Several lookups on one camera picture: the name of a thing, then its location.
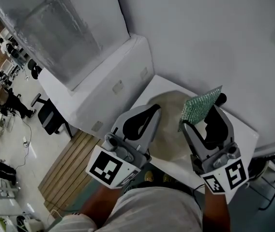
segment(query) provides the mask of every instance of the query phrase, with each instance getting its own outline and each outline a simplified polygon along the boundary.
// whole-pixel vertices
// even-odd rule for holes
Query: desk
[[[15,199],[14,192],[19,192],[19,189],[11,188],[7,180],[0,178],[0,199]]]
[[[16,66],[15,63],[12,63],[10,60],[5,60],[2,63],[2,66],[0,68],[1,72],[4,72],[5,74],[7,74],[8,76],[10,76],[11,72],[13,71],[14,67]]]
[[[166,92],[177,90],[182,92],[190,97],[196,96],[195,93],[168,81],[158,75],[155,75],[152,81],[148,84],[146,89],[137,99],[132,108],[147,104],[151,98],[163,94]],[[253,157],[254,150],[259,138],[257,132],[248,127],[245,123],[238,120],[236,117],[231,114],[225,112],[229,120],[231,121],[234,128],[234,139],[238,144],[239,149],[242,155],[242,161],[245,168],[248,168],[249,163]],[[187,156],[179,161],[165,161],[152,156],[151,164],[161,169],[163,172],[169,174],[173,178],[178,181],[186,184],[187,186],[195,189],[199,185],[204,184],[202,178],[200,178],[192,169],[191,160],[190,160],[191,152],[188,151]],[[204,193],[204,188],[200,188],[197,191]],[[234,196],[236,190],[226,193],[227,203],[229,203]]]

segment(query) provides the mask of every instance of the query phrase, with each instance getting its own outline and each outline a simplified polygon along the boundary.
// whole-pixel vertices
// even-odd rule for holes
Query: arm
[[[4,47],[3,45],[1,45],[1,52],[2,52],[3,54],[6,53],[5,47]]]
[[[114,209],[121,191],[122,189],[109,189],[102,185],[89,200],[83,204],[79,212],[90,217],[99,229]]]
[[[230,231],[230,215],[225,195],[214,195],[205,186],[203,231]]]

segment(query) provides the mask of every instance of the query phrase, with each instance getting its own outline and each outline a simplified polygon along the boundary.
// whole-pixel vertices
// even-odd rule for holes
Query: cable
[[[195,196],[195,191],[198,190],[199,188],[203,187],[203,186],[204,186],[204,184],[198,186],[197,188],[195,188],[195,189],[192,191],[192,196],[194,196],[194,199],[195,199],[197,205],[199,206],[200,210],[201,210],[201,207],[200,207],[200,205],[199,205],[199,203],[198,203],[198,201],[197,201],[197,198],[196,198],[196,196]]]
[[[25,80],[29,79],[29,76],[27,75],[26,70],[24,69],[22,72],[24,72],[24,73],[25,73]]]
[[[46,202],[52,204],[53,206],[55,206],[58,210],[64,211],[64,212],[78,212],[79,210],[63,210],[60,207],[56,206],[54,203],[52,203],[51,201],[45,200]]]
[[[17,168],[26,165],[26,158],[27,158],[27,156],[28,156],[28,154],[29,154],[29,147],[30,147],[30,143],[31,143],[31,139],[32,139],[32,129],[31,129],[31,127],[22,119],[22,117],[21,117],[19,114],[16,114],[16,113],[15,113],[15,115],[18,115],[18,116],[21,118],[22,122],[24,122],[24,123],[30,128],[30,140],[23,143],[23,146],[24,146],[25,148],[28,149],[27,154],[25,155],[24,164],[17,166],[17,167],[15,168],[15,170],[17,170]]]
[[[22,229],[24,232],[29,232],[29,231],[27,231],[27,229],[24,229],[24,228],[22,228],[21,226],[19,226],[19,225],[17,225],[17,224],[14,224],[17,228],[20,228],[20,229]]]
[[[265,177],[262,176],[261,178],[275,190],[275,187]]]
[[[61,216],[60,214],[59,214],[59,212],[58,211],[56,211],[56,210],[51,210],[51,212],[50,212],[50,214],[48,215],[48,217],[47,217],[47,223],[49,224],[49,222],[48,222],[48,219],[49,219],[49,217],[52,215],[52,212],[56,212],[61,218],[63,218],[63,216]]]
[[[264,197],[266,200],[271,201],[270,199],[268,199],[266,196],[262,195],[260,192],[258,192],[256,189],[254,189],[254,188],[251,187],[250,185],[249,185],[248,187],[251,188],[255,193],[257,193],[257,194],[260,195],[261,197]]]

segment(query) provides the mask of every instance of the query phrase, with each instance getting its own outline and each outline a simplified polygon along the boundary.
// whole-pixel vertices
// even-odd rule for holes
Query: wooden floor
[[[46,208],[60,214],[85,188],[91,177],[85,172],[92,150],[103,141],[78,131],[39,185]]]

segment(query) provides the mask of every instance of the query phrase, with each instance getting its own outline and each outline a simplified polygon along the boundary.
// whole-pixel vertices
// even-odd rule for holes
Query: green sponge
[[[182,110],[180,124],[188,121],[190,124],[196,125],[204,120],[219,97],[221,88],[222,86],[214,88],[203,95],[187,100]]]

